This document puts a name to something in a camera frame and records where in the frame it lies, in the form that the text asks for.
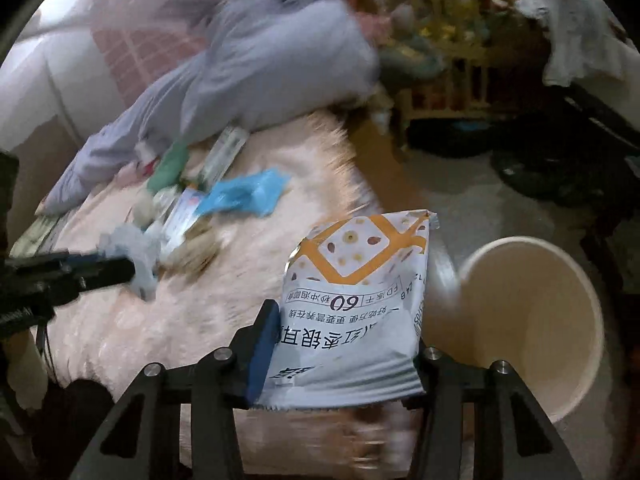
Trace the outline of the white plastic wrapper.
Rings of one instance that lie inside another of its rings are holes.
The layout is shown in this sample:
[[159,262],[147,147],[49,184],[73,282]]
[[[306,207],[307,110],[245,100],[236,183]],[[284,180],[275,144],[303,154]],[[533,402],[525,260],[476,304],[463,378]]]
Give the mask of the white plastic wrapper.
[[128,288],[146,302],[155,300],[158,279],[156,271],[160,262],[160,240],[145,234],[133,223],[116,226],[111,234],[103,233],[98,251],[108,258],[124,257],[134,265],[134,276]]

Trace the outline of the beige cloth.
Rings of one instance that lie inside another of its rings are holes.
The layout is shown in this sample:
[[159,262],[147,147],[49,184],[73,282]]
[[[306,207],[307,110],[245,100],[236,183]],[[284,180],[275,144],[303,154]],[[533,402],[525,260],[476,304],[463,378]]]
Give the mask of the beige cloth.
[[194,281],[220,250],[221,240],[212,226],[192,226],[184,234],[183,242],[164,259],[162,268],[171,275],[183,275]]

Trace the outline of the white blue-logo medicine box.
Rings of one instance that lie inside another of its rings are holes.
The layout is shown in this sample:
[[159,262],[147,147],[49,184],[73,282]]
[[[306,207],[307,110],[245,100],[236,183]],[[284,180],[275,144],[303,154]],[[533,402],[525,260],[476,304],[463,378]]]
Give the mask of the white blue-logo medicine box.
[[168,257],[184,241],[184,234],[198,220],[198,206],[204,200],[203,192],[186,188],[171,207],[160,231],[160,255]]

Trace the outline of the green towel cloth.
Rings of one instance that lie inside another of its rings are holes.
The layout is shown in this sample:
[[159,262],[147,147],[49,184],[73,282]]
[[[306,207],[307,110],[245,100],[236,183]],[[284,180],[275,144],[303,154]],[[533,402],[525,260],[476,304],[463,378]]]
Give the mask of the green towel cloth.
[[189,157],[190,151],[186,144],[180,142],[172,144],[149,178],[146,184],[148,191],[155,195],[163,188],[174,186],[179,181]]

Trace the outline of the blue foil snack wrapper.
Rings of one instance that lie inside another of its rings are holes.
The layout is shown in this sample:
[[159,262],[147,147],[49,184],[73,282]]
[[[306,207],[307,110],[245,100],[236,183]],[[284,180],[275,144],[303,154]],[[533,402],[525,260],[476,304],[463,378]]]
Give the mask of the blue foil snack wrapper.
[[199,216],[235,211],[267,217],[276,209],[290,177],[277,169],[217,182],[196,208]]

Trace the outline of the green white medicine box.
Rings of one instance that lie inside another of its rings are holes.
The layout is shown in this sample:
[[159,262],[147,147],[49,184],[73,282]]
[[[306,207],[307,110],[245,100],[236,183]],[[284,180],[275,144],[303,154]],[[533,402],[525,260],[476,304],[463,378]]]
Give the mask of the green white medicine box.
[[222,179],[249,137],[250,133],[238,126],[228,126],[222,130],[198,173],[201,190],[209,192]]

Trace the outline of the white orange snack bag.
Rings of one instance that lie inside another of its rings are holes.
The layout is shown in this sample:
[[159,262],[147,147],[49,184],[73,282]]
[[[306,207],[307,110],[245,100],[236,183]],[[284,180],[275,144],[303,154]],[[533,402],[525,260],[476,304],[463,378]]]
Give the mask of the white orange snack bag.
[[431,211],[315,226],[290,255],[267,410],[330,410],[423,393],[422,334]]

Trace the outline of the cream round trash bin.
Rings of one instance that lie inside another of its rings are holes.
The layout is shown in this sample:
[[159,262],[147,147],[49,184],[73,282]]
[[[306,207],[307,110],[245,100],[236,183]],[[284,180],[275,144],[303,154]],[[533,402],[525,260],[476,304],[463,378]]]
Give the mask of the cream round trash bin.
[[603,316],[586,272],[546,240],[500,238],[455,266],[434,238],[422,338],[464,364],[509,362],[559,422],[597,377]]

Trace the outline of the pink quilted bedspread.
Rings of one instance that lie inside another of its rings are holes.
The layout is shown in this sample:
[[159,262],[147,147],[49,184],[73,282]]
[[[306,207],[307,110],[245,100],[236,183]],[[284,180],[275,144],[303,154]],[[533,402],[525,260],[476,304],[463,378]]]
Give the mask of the pink quilted bedspread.
[[[114,402],[151,361],[198,362],[278,298],[288,254],[314,226],[350,214],[419,203],[393,140],[370,120],[341,126],[320,112],[254,134],[234,174],[277,168],[290,184],[267,218],[228,216],[224,244],[201,273],[163,274],[145,302],[123,287],[90,292],[49,326],[58,383],[38,416],[36,456],[50,478],[67,478]],[[416,414],[398,403],[356,410],[237,412],[245,469],[390,479],[407,471]]]

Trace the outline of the grey-blue duvet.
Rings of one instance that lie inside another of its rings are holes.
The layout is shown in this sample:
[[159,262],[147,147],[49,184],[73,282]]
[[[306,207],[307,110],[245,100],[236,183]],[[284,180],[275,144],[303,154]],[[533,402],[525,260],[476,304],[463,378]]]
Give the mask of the grey-blue duvet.
[[88,140],[40,204],[57,216],[79,206],[137,157],[202,142],[228,125],[248,132],[318,108],[365,99],[378,56],[342,0],[226,0],[207,47],[146,88]]

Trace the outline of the wooden baby crib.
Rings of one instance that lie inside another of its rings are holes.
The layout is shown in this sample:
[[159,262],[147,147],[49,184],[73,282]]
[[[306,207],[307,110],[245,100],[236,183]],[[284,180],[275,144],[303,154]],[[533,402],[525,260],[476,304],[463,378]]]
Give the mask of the wooden baby crib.
[[347,0],[381,31],[383,84],[402,126],[514,114],[541,83],[550,44],[518,0]]

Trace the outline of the white crumpled plastic bag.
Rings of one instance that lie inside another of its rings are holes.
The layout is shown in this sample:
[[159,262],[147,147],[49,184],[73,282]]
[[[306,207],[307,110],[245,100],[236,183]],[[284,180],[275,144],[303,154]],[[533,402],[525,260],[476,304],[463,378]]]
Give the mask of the white crumpled plastic bag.
[[625,79],[623,29],[603,0],[516,0],[516,10],[548,32],[551,53],[542,81],[567,87],[575,80]]

